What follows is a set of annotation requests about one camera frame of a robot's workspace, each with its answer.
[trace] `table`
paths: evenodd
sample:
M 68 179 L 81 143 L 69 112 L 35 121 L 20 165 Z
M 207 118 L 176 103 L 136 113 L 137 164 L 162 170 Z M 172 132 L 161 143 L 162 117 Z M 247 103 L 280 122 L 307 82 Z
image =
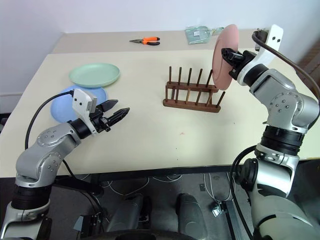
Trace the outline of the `table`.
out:
M 249 93 L 248 87 L 233 81 L 219 113 L 170 108 L 162 104 L 169 66 L 172 66 L 173 81 L 178 79 L 179 67 L 182 67 L 183 81 L 189 68 L 193 69 L 192 82 L 197 81 L 199 70 L 203 68 L 201 82 L 205 83 L 212 55 L 212 49 L 49 54 L 0 135 L 0 177 L 16 175 L 15 163 L 24 150 L 26 129 L 39 105 L 72 84 L 68 73 L 73 68 L 97 62 L 111 63 L 120 69 L 120 78 L 105 87 L 109 99 L 119 100 L 106 115 L 126 107 L 130 107 L 130 112 L 110 132 L 84 139 L 66 157 L 75 174 L 231 165 L 238 153 L 260 141 L 265 128 L 262 122 L 267 119 L 267 110 Z M 286 63 L 275 59 L 269 67 L 277 68 L 290 78 L 300 93 L 312 95 Z M 213 96 L 213 103 L 221 93 Z M 182 92 L 179 94 L 181 99 L 185 96 Z M 29 145 L 41 131 L 56 124 L 48 104 L 33 125 Z M 319 132 L 318 121 L 303 140 L 301 158 L 320 156 L 320 149 L 315 147 Z M 58 174 L 67 173 L 61 166 Z

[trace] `orange handled pliers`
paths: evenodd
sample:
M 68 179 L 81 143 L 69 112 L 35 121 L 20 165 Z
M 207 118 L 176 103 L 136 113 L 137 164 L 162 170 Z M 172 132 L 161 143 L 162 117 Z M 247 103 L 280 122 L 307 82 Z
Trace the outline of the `orange handled pliers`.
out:
M 130 40 L 129 42 L 136 43 L 136 44 L 147 44 L 151 46 L 157 46 L 160 44 L 159 40 L 160 40 L 160 37 L 151 36 L 151 37 L 144 37 L 143 39 Z

